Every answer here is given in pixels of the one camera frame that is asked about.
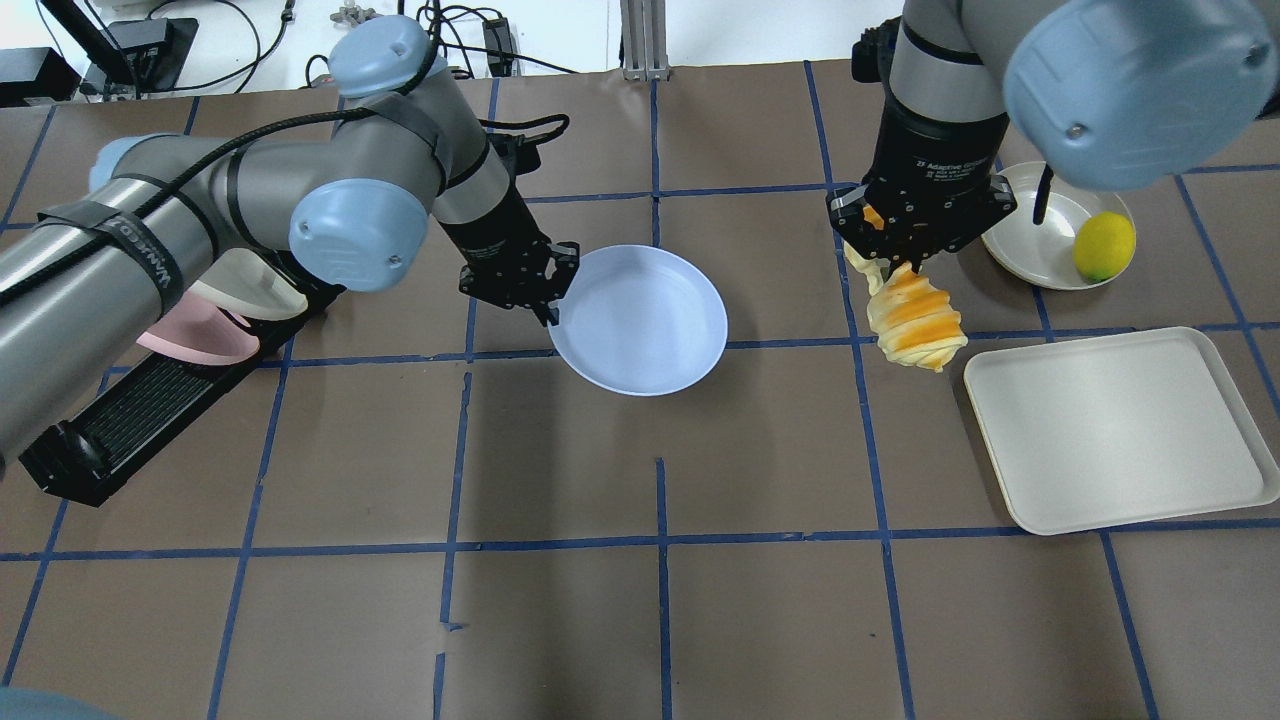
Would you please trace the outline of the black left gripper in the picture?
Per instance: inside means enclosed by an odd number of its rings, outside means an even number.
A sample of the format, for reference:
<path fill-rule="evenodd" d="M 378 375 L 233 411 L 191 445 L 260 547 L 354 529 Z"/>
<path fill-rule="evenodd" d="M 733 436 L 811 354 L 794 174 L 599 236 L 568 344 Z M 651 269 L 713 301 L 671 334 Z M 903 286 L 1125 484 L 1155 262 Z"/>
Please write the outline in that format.
<path fill-rule="evenodd" d="M 504 195 L 480 211 L 440 196 L 440 225 L 461 252 L 460 291 L 494 306 L 530 306 L 544 328 L 559 324 L 581 264 L 581 245 L 545 234 L 524 196 Z"/>

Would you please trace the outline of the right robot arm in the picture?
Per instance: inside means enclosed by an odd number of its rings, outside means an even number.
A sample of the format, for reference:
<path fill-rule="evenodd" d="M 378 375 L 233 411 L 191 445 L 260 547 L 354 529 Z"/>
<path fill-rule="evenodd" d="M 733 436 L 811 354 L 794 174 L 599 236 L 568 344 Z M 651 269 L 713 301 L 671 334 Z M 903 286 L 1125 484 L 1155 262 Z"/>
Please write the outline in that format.
<path fill-rule="evenodd" d="M 1015 128 L 1052 181 L 1126 192 L 1277 115 L 1275 1 L 908 1 L 852 47 L 883 111 L 869 170 L 826 206 L 860 258 L 919 269 L 1018 209 Z"/>

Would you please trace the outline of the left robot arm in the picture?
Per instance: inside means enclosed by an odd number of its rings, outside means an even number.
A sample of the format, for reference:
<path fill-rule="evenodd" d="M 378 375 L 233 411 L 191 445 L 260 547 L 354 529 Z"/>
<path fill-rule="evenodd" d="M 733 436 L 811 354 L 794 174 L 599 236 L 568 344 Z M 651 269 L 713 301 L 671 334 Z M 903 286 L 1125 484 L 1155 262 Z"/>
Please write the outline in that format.
<path fill-rule="evenodd" d="M 344 109 L 227 140 L 118 140 L 87 196 L 3 252 L 4 464 L 230 249 L 288 252 L 371 293 L 407 275 L 436 223 L 463 259 L 462 293 L 558 323 L 580 247 L 540 231 L 436 38 L 384 15 L 329 59 Z"/>

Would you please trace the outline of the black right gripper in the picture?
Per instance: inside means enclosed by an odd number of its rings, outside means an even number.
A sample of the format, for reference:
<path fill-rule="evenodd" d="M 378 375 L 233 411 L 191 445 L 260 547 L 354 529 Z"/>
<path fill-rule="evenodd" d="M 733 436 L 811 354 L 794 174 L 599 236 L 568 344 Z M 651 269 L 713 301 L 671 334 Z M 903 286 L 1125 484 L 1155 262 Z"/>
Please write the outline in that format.
<path fill-rule="evenodd" d="M 859 186 L 828 192 L 832 228 L 861 258 L 922 275 L 928 260 L 1015 211 L 1009 182 L 993 172 L 1007 128 L 1004 113 L 946 122 L 886 101 L 870 169 Z"/>

